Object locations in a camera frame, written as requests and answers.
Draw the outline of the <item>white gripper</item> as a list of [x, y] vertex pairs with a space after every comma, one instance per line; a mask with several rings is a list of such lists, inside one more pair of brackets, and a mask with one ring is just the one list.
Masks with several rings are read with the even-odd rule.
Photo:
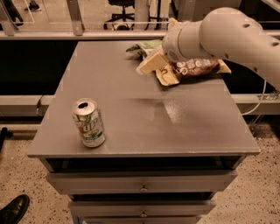
[[162, 52], [154, 52], [136, 68], [138, 74], [149, 74], [165, 67], [169, 60], [183, 62], [203, 58], [205, 50], [200, 44], [201, 22], [179, 22], [174, 17], [168, 20], [167, 33], [162, 41]]

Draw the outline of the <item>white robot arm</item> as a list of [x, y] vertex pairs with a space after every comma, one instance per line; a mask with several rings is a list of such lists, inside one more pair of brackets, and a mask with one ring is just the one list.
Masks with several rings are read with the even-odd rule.
[[252, 18], [233, 8], [219, 8], [197, 22], [169, 23], [162, 50], [153, 51], [136, 69], [148, 74], [168, 62], [229, 60], [247, 67], [280, 89], [279, 40]]

